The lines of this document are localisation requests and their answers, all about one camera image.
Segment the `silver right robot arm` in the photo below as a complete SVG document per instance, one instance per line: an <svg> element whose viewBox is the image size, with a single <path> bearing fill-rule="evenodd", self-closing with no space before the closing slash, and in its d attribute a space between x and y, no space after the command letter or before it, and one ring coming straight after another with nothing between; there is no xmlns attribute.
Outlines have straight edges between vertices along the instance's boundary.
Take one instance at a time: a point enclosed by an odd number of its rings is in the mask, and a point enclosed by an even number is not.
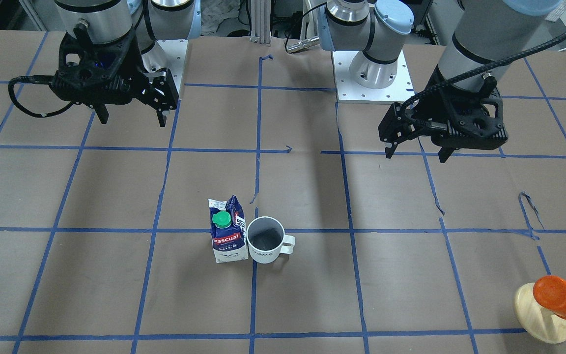
<svg viewBox="0 0 566 354"><path fill-rule="evenodd" d="M162 40L201 33L199 0L57 0L66 27L58 69L49 87L58 98L85 105L107 123L107 105L133 99L153 108L159 125L175 110L179 90L163 58Z"/></svg>

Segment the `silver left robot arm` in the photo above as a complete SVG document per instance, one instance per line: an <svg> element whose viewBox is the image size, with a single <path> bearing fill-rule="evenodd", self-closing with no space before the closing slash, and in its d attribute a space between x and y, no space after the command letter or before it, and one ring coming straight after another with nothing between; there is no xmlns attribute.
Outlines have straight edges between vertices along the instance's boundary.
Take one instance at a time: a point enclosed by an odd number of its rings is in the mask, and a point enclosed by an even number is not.
<svg viewBox="0 0 566 354"><path fill-rule="evenodd" d="M497 82L508 65L566 40L566 31L528 48L533 33L559 0L461 0L463 14L426 87L393 103L379 123L385 155L428 136L444 163L456 150L495 150L508 141ZM396 69L397 50L414 14L399 0L327 0L308 10L317 16L324 50L355 50L360 85L377 73L384 83Z"/></svg>

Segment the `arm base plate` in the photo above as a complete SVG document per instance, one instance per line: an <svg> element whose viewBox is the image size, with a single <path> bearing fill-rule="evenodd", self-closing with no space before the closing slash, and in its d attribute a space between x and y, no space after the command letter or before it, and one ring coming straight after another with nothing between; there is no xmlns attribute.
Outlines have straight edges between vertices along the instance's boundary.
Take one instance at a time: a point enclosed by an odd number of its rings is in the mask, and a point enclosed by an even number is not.
<svg viewBox="0 0 566 354"><path fill-rule="evenodd" d="M160 40L141 53L144 67L149 72L157 72L162 68L171 71L179 94L182 94L188 45L186 39Z"/></svg>
<svg viewBox="0 0 566 354"><path fill-rule="evenodd" d="M404 102L415 94L404 52L393 63L371 62L360 51L332 52L339 103Z"/></svg>

